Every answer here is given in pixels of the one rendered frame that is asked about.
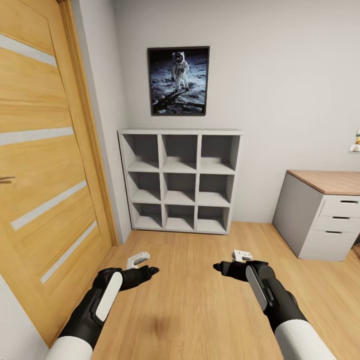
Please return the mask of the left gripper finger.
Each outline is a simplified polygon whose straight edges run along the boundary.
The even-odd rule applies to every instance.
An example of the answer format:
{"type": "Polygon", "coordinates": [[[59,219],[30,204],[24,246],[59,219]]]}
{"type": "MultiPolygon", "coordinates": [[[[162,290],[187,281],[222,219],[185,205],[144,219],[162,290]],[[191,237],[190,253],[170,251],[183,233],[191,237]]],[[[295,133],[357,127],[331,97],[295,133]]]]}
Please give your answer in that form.
{"type": "Polygon", "coordinates": [[[157,274],[160,271],[160,269],[153,266],[153,267],[150,267],[149,271],[150,271],[151,277],[153,277],[153,275],[157,274]]]}

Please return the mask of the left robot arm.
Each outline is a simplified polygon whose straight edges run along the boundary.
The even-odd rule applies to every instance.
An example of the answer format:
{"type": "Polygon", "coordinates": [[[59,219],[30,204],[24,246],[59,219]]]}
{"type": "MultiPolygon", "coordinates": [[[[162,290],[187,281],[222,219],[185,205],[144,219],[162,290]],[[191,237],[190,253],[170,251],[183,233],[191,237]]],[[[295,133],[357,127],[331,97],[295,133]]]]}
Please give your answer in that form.
{"type": "Polygon", "coordinates": [[[119,292],[149,281],[160,269],[137,264],[150,258],[141,252],[128,259],[127,269],[106,268],[98,272],[90,289],[51,345],[43,360],[91,360],[103,327],[119,292]]]}

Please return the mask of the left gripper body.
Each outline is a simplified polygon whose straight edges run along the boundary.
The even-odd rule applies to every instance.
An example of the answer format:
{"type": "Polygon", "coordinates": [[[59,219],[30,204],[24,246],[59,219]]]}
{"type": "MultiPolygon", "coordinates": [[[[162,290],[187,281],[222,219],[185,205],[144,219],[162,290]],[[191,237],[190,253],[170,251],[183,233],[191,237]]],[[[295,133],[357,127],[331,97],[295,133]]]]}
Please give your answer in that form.
{"type": "Polygon", "coordinates": [[[152,278],[149,270],[150,268],[148,265],[142,266],[140,268],[128,269],[132,275],[132,283],[128,290],[149,281],[152,278]]]}

